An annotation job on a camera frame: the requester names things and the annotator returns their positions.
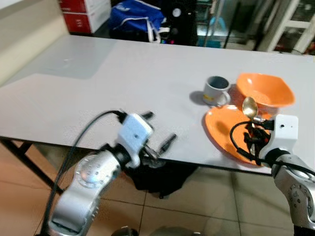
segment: table leg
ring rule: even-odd
[[[25,142],[20,148],[18,148],[11,140],[8,139],[0,139],[0,142],[50,188],[53,188],[54,182],[44,172],[42,172],[42,170],[36,164],[34,164],[32,160],[29,159],[29,157],[25,155],[27,150],[32,145],[31,143]],[[61,194],[63,190],[58,186],[57,192]]]

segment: black speaker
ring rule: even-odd
[[[171,26],[169,38],[175,44],[195,46],[196,0],[163,0],[161,11]]]

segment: wall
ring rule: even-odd
[[[64,34],[58,0],[23,0],[0,10],[0,85]]]

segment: blue bag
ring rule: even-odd
[[[160,8],[140,0],[126,0],[112,8],[108,26],[112,30],[144,31],[149,42],[160,43],[158,30],[163,20]]]

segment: white table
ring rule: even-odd
[[[296,103],[280,112],[299,117],[294,151],[314,168],[315,59],[294,55],[65,36],[0,88],[0,136],[70,146],[102,111],[150,110],[156,115],[153,148],[170,133],[178,135],[163,158],[270,174],[222,153],[202,125],[209,107],[191,99],[209,76],[235,83],[242,72],[279,76],[291,87]],[[115,118],[104,118],[79,146],[112,144],[119,127]]]

